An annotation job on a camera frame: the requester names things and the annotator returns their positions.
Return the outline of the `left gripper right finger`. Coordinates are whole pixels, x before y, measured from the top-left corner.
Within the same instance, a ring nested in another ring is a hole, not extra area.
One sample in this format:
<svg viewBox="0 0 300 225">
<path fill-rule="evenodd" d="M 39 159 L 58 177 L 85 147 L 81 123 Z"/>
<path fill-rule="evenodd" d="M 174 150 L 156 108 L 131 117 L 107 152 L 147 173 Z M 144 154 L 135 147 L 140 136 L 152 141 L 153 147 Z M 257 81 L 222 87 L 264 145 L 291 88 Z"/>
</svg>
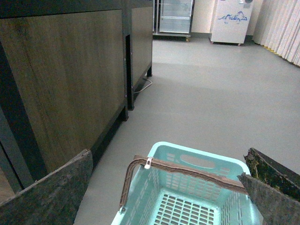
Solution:
<svg viewBox="0 0 300 225">
<path fill-rule="evenodd" d="M 267 225 L 300 223 L 300 175 L 250 148 L 244 157 L 250 174 L 238 179 Z"/>
</svg>

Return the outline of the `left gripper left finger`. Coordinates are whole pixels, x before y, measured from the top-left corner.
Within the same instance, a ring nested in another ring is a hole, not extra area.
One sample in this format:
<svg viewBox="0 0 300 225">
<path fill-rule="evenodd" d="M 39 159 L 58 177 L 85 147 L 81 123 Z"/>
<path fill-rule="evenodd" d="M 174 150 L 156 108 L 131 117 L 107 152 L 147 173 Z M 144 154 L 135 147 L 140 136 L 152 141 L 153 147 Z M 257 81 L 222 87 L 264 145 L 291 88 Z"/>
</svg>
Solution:
<svg viewBox="0 0 300 225">
<path fill-rule="evenodd" d="M 59 169 L 0 205 L 2 225 L 72 225 L 93 169 L 90 150 L 83 150 Z"/>
</svg>

